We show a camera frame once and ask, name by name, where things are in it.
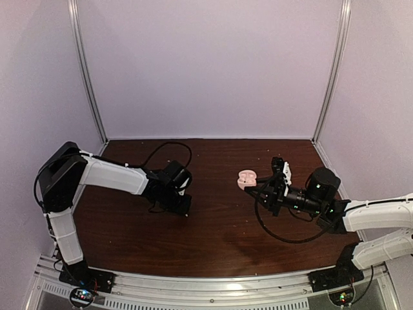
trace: white backdrop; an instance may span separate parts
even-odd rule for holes
[[[0,3],[0,309],[22,309],[53,241],[34,178],[66,141],[101,143],[82,84],[67,0]]]
[[[351,199],[413,192],[413,2],[352,2],[347,47],[321,135]],[[375,238],[383,231],[367,232]],[[413,258],[388,263],[411,309]]]
[[[80,1],[108,137],[312,137],[340,11],[340,0]]]

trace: enclosure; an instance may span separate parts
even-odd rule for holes
[[[71,309],[33,199],[39,169],[66,141],[131,164],[168,141],[192,149],[187,217],[149,212],[151,202],[127,192],[78,188],[72,212],[83,254],[116,274],[90,309],[339,309],[327,290],[312,290],[308,273],[392,229],[280,242],[260,227],[238,173],[271,175],[272,158],[282,157],[298,188],[314,169],[332,170],[337,199],[413,192],[411,1],[1,8],[1,309]],[[147,168],[186,156],[169,145]],[[265,226],[293,240],[321,230],[288,210],[262,209]],[[364,269],[355,290],[367,293],[352,309],[410,309],[412,260],[377,264],[373,277]]]

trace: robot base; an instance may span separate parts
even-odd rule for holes
[[[112,286],[114,283],[115,274],[109,273],[108,271],[102,271],[97,269],[88,269],[90,276],[93,279],[96,279],[97,282],[97,291],[104,293],[111,293]],[[63,283],[68,283],[73,286],[79,286],[79,284],[65,271],[65,268],[62,269],[59,275],[59,281]],[[91,282],[86,285],[85,288],[94,291],[95,283]]]

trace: pink toy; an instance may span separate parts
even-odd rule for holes
[[[257,174],[252,170],[242,170],[239,172],[238,176],[238,186],[242,190],[244,190],[246,186],[257,185]]]

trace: black cable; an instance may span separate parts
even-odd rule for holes
[[[372,270],[372,276],[370,278],[370,281],[368,282],[368,285],[367,285],[365,291],[363,292],[363,294],[360,295],[359,298],[357,298],[357,300],[355,302],[352,302],[351,305],[354,305],[354,304],[358,303],[367,294],[368,289],[370,289],[370,286],[372,285],[373,277],[374,277],[374,268],[373,268],[373,266],[370,266],[370,268]]]
[[[189,166],[189,164],[191,163],[191,161],[192,161],[192,149],[188,145],[186,145],[185,143],[177,142],[177,141],[168,141],[168,142],[162,143],[160,146],[158,146],[156,149],[154,149],[152,151],[152,153],[149,154],[149,156],[141,164],[141,166],[146,166],[148,164],[148,162],[152,159],[152,157],[157,153],[157,151],[159,151],[160,149],[162,149],[163,147],[165,147],[167,145],[180,145],[180,146],[186,148],[189,151],[189,159],[188,159],[186,165],[184,166],[185,168],[187,168]]]
[[[56,260],[54,263],[53,263],[53,268],[54,268],[54,270],[56,270],[56,271],[61,271],[61,270],[59,270],[59,269],[57,269],[56,268],[56,264],[58,264],[58,263],[60,263],[62,260]]]
[[[312,216],[310,216],[311,219],[302,218],[302,217],[294,214],[294,213],[291,211],[290,208],[288,208],[288,211],[290,211],[290,214],[292,215],[293,218],[296,218],[297,220],[300,220],[300,221],[304,221],[304,222],[310,223],[310,222],[312,222],[313,219],[314,219]]]
[[[405,202],[405,201],[406,201],[406,199],[377,200],[377,201],[369,202],[368,205],[379,205],[380,203]],[[408,201],[408,202],[413,202],[413,198],[407,199],[407,201]],[[366,206],[367,206],[366,203],[362,203],[361,205],[357,205],[357,206],[355,206],[355,207],[351,207],[351,208],[345,210],[345,211],[344,211],[344,214],[347,213],[347,212],[349,212],[349,211],[353,211],[353,210],[356,210],[356,209],[359,209],[359,208],[363,208],[363,207],[366,207]]]

